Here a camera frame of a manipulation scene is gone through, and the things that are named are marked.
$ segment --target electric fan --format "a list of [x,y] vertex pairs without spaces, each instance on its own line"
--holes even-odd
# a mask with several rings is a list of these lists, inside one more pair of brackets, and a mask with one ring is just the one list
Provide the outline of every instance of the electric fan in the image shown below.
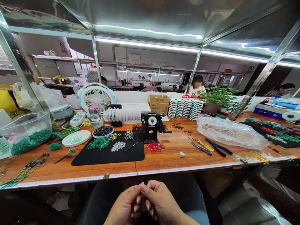
[[80,106],[88,113],[92,105],[98,106],[101,113],[110,109],[111,104],[116,104],[112,90],[100,83],[89,83],[78,91]]

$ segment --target green leaves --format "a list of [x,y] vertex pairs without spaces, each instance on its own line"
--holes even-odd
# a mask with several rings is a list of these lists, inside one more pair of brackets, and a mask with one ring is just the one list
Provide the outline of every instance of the green leaves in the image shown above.
[[216,102],[218,105],[230,105],[230,101],[236,99],[234,96],[238,90],[231,88],[220,88],[220,86],[214,86],[209,89],[209,92],[204,93],[204,91],[198,91],[197,94],[202,95],[202,101],[207,100],[210,102]]

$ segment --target blue-handled pliers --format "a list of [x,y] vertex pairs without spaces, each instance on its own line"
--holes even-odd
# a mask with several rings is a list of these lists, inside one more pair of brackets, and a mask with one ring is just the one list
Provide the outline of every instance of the blue-handled pliers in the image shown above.
[[220,148],[223,149],[224,151],[226,151],[228,154],[232,155],[232,151],[230,151],[228,148],[218,145],[217,143],[212,142],[211,140],[209,140],[207,138],[205,140],[207,140],[221,156],[226,157],[226,154],[224,152],[222,152],[220,150]]

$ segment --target person's hand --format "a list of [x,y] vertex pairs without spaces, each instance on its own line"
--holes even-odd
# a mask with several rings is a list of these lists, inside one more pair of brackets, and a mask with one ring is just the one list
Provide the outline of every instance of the person's hand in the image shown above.
[[293,125],[292,131],[293,131],[295,134],[300,135],[300,125]]
[[104,225],[130,225],[141,214],[141,190],[138,185],[123,191],[113,204]]
[[139,185],[146,199],[145,204],[152,218],[160,224],[181,224],[185,214],[163,182],[151,180],[147,186]]

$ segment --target wire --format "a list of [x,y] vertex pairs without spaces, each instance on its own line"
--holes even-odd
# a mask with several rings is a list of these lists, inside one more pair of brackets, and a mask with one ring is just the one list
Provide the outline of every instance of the wire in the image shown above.
[[77,129],[77,127],[74,127],[74,128],[72,128],[72,129],[64,128],[64,126],[67,125],[67,124],[70,123],[70,122],[71,122],[71,120],[68,121],[67,123],[65,123],[64,125],[62,125],[62,128],[63,128],[64,130],[74,130],[74,129]]

